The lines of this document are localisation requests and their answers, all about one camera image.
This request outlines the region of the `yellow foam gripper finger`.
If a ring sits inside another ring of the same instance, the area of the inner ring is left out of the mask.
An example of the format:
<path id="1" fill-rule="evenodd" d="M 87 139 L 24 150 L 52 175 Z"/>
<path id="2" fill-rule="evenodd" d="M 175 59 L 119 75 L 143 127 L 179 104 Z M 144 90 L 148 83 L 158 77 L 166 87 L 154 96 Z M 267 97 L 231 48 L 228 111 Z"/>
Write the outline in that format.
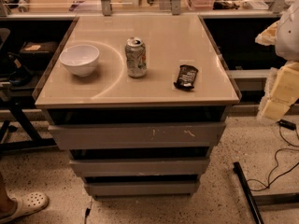
<path id="1" fill-rule="evenodd" d="M 258 121 L 279 121 L 299 99 L 299 62 L 271 68 L 258 107 Z"/>

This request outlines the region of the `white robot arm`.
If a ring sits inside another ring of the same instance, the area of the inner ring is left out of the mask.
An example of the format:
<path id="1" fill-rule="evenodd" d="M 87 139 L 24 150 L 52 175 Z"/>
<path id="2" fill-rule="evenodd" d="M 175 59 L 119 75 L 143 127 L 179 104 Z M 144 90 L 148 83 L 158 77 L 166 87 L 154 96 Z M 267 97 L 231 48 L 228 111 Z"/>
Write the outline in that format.
<path id="1" fill-rule="evenodd" d="M 257 120 L 272 124 L 281 120 L 299 99 L 299 0 L 279 21 L 258 34 L 255 42 L 274 45 L 276 55 L 286 60 L 279 69 L 270 69 L 258 107 Z"/>

